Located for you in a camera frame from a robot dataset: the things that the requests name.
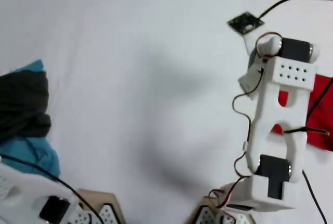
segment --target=red cloth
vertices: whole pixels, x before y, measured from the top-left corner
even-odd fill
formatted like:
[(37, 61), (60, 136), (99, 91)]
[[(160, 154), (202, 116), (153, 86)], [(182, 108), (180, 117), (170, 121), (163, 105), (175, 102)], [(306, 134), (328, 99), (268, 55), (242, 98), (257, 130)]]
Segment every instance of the red cloth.
[[(329, 77), (316, 75), (314, 90), (310, 95), (308, 109), (312, 107), (329, 81)], [(287, 92), (280, 91), (278, 101), (282, 106), (286, 105), (287, 96)], [(329, 136), (312, 131), (308, 132), (308, 143), (324, 150), (333, 151), (333, 87), (328, 90), (319, 105), (315, 108), (306, 126), (327, 130), (330, 133)], [(273, 131), (282, 134), (282, 129), (279, 125), (275, 125)]]

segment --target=blue cloth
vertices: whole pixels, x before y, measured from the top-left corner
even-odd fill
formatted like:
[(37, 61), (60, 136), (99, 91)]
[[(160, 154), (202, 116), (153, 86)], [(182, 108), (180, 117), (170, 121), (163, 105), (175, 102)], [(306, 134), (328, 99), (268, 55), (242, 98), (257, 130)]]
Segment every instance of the blue cloth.
[[(14, 72), (20, 72), (22, 70), (40, 72), (44, 71), (44, 65), (41, 60), (37, 60), (23, 68), (15, 70)], [(0, 152), (2, 154), (34, 163), (54, 176), (58, 177), (60, 175), (58, 155), (45, 138), (25, 138), (17, 136), (8, 139), (5, 143), (3, 143), (0, 146)], [(3, 159), (2, 162), (20, 170), (21, 172), (34, 173), (48, 177), (35, 168), (17, 163), (15, 161)]]

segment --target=hole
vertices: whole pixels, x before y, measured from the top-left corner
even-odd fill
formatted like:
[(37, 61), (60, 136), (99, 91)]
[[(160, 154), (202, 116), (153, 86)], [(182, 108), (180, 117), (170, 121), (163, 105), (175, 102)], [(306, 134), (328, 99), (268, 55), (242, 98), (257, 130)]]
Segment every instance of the hole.
[(283, 91), (283, 90), (279, 91), (278, 102), (282, 107), (287, 106), (288, 95), (289, 95), (289, 93), (287, 91)]

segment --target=white fabric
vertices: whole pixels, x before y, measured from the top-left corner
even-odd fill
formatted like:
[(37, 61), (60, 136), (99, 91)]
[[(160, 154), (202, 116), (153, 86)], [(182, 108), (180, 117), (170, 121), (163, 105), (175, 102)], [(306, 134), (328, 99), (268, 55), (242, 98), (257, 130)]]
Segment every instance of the white fabric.
[[(276, 1), (0, 0), (0, 69), (43, 60), (48, 139), (63, 179), (114, 192), (127, 223), (182, 223), (212, 187), (236, 179), (246, 138), (247, 120), (231, 102), (248, 55), (226, 21)], [(329, 1), (297, 0), (264, 21), (319, 44), (319, 73), (331, 76), (331, 15)], [(252, 116), (254, 106), (237, 102)], [(307, 149), (305, 171), (330, 223), (333, 156)], [(272, 136), (266, 150), (281, 155), (285, 144)], [(321, 223), (303, 179), (300, 187), (297, 210), (258, 214), (257, 222)]]

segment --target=black circuit board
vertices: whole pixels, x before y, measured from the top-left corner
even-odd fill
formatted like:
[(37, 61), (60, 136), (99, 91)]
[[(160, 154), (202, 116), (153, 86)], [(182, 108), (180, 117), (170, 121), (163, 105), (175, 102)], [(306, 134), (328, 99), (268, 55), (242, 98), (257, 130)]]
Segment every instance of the black circuit board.
[(249, 12), (245, 12), (228, 22), (228, 25), (241, 35), (245, 35), (263, 24), (265, 23), (262, 20)]

